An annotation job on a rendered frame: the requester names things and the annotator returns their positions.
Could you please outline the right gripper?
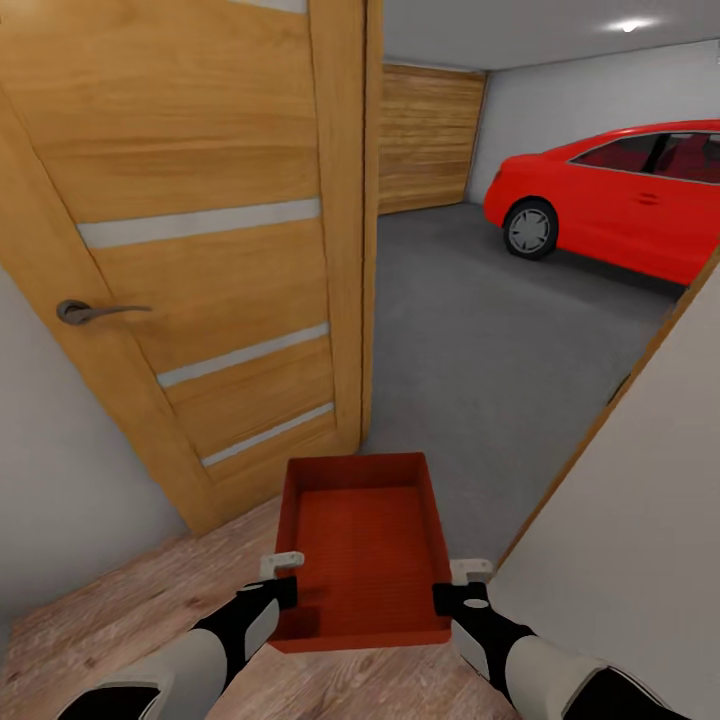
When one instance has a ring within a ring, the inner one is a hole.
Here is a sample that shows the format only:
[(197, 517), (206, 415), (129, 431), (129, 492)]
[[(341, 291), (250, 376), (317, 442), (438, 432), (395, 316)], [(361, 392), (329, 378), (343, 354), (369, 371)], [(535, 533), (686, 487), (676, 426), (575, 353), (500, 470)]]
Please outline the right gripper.
[(458, 586), (452, 583), (439, 583), (433, 585), (434, 604), (439, 617), (453, 616), (453, 604), (459, 595), (479, 595), (489, 602), (488, 592), (482, 582), (469, 582), (468, 585)]

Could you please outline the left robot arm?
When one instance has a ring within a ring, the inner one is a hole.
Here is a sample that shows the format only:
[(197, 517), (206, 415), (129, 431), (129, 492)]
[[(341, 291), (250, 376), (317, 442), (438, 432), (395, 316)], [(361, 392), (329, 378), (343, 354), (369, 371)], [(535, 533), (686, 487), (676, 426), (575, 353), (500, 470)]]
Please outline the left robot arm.
[(237, 597), (156, 653), (117, 669), (73, 699), (58, 720), (205, 720), (211, 707), (275, 632), (279, 611), (298, 605), (303, 553), (267, 555), (260, 584)]

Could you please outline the storage box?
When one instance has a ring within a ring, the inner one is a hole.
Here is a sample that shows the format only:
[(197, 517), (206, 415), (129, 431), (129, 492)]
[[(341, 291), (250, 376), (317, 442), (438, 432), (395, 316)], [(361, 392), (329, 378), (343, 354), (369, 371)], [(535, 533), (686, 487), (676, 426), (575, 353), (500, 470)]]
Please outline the storage box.
[(452, 638), (453, 616), (439, 617), (434, 604), (433, 585), (452, 573), (423, 452), (288, 458), (275, 553), (293, 551), (305, 562), (276, 572), (298, 582), (298, 605), (279, 611), (266, 641), (277, 651)]

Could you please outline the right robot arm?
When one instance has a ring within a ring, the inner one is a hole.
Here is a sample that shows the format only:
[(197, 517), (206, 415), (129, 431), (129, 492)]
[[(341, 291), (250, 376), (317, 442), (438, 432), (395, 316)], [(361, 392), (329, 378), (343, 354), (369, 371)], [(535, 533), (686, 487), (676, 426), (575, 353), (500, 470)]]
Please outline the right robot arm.
[(450, 559), (451, 583), (433, 585), (439, 617), (453, 616), (459, 655), (524, 720), (690, 720), (620, 665), (575, 653), (491, 609), (482, 582), (489, 559)]

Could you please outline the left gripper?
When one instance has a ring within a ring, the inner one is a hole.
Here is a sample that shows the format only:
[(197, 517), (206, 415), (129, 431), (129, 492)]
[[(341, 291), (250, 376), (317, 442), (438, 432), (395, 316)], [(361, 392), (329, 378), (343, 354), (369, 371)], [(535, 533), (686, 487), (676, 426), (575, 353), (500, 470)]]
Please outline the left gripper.
[(277, 592), (279, 611), (296, 608), (298, 605), (298, 582), (296, 576), (267, 581), (266, 583)]

